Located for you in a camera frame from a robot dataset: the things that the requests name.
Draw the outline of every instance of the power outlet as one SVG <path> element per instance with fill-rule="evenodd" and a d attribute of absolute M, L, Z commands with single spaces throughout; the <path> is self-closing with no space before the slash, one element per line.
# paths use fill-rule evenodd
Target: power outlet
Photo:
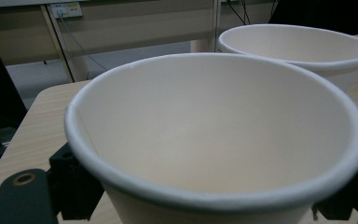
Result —
<path fill-rule="evenodd" d="M 80 17 L 83 13 L 78 2 L 50 4 L 54 18 Z"/>

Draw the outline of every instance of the white rolled rim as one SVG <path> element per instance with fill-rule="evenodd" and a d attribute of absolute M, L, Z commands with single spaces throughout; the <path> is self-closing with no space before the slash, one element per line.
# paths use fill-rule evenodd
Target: white rolled rim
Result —
<path fill-rule="evenodd" d="M 262 60 L 244 55 L 216 54 L 216 53 L 192 53 L 188 57 L 242 57 L 244 60 Z M 136 63 L 149 63 L 160 57 L 141 60 Z M 331 195 L 342 188 L 358 170 L 358 109 L 351 99 L 334 84 L 312 72 L 287 63 L 269 60 L 279 66 L 286 66 L 305 76 L 317 79 L 322 85 L 331 90 L 332 94 L 344 104 L 351 114 L 351 125 L 354 128 L 353 141 L 337 164 L 331 170 L 314 179 L 295 184 L 286 188 L 262 191 L 256 193 L 196 193 L 182 189 L 172 189 L 158 184 L 144 181 L 119 171 L 98 154 L 86 147 L 86 142 L 77 137 L 78 129 L 72 125 L 74 113 L 76 113 L 76 102 L 87 89 L 92 88 L 107 73 L 100 75 L 84 87 L 67 106 L 65 111 L 64 128 L 71 149 L 80 163 L 105 185 L 136 197 L 140 200 L 168 207 L 184 210 L 196 210 L 201 212 L 239 213 L 243 211 L 266 211 L 294 207 L 298 205 L 311 205 Z M 116 72 L 131 66 L 132 63 L 112 69 Z"/>
<path fill-rule="evenodd" d="M 345 60 L 345 61 L 326 62 L 326 63 L 282 60 L 282 59 L 277 59 L 277 58 L 269 58 L 269 57 L 262 56 L 262 55 L 256 55 L 256 54 L 248 53 L 248 52 L 245 52 L 245 51 L 242 51 L 239 49 L 235 49 L 235 48 L 231 47 L 230 45 L 228 45 L 224 40 L 226 35 L 230 35 L 230 33 L 233 33 L 237 30 L 248 29 L 250 27 L 268 27 L 268 26 L 293 27 L 293 28 L 297 28 L 297 29 L 311 29 L 311 30 L 315 30 L 315 31 L 321 31 L 321 32 L 326 32 L 326 33 L 330 33 L 330 34 L 345 36 L 346 38 L 350 38 L 355 41 L 358 41 L 358 36 L 346 35 L 346 34 L 342 34 L 339 32 L 320 29 L 320 28 L 304 27 L 304 26 L 298 26 L 298 25 L 286 25 L 286 24 L 254 24 L 254 25 L 234 27 L 229 30 L 226 30 L 218 37 L 217 44 L 218 44 L 219 48 L 228 50 L 229 52 L 232 52 L 232 53 L 257 56 L 257 57 L 266 58 L 266 59 L 273 59 L 273 60 L 277 60 L 277 61 L 280 61 L 283 63 L 294 64 L 294 65 L 300 66 L 302 68 L 309 69 L 311 71 L 333 71 L 333 70 L 342 70 L 342 69 L 358 67 L 358 58 L 351 59 L 351 60 Z"/>

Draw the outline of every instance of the floor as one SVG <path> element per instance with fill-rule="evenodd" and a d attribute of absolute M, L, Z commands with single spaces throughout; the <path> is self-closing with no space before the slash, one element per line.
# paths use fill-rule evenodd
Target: floor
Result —
<path fill-rule="evenodd" d="M 89 57 L 86 57 L 89 79 L 97 77 L 105 69 L 111 69 L 125 63 L 166 54 L 188 52 L 190 52 L 190 42 L 181 42 L 89 55 Z M 35 97 L 42 90 L 68 83 L 67 75 L 59 60 L 11 65 L 7 66 L 7 71 L 27 108 L 30 108 Z M 10 144 L 15 132 L 16 130 L 13 128 L 0 130 L 0 143 L 2 144 L 0 146 L 0 157 L 5 153 L 5 149 Z"/>

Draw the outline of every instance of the cup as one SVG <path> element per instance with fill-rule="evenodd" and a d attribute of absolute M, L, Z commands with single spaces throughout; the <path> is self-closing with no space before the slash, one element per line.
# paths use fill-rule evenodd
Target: cup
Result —
<path fill-rule="evenodd" d="M 358 170 L 358 108 L 306 69 L 161 56 L 93 79 L 64 127 L 124 224 L 297 223 Z"/>
<path fill-rule="evenodd" d="M 294 64 L 347 91 L 358 78 L 358 37 L 296 25 L 256 24 L 223 32 L 218 49 Z"/>

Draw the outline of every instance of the wooden table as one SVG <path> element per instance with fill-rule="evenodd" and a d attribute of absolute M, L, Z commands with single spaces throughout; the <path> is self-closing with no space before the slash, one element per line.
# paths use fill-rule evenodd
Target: wooden table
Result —
<path fill-rule="evenodd" d="M 88 82 L 56 86 L 42 91 L 34 101 L 20 128 L 0 160 L 0 184 L 9 176 L 31 168 L 49 168 L 48 158 L 66 143 L 63 130 L 63 113 L 71 98 Z M 348 91 L 358 105 L 358 80 Z M 319 216 L 317 223 L 357 223 L 353 213 L 350 222 L 326 221 Z M 61 221 L 81 223 L 83 221 Z M 89 223 L 121 223 L 113 205 L 103 196 Z M 304 216 L 301 224 L 314 223 L 311 214 Z"/>

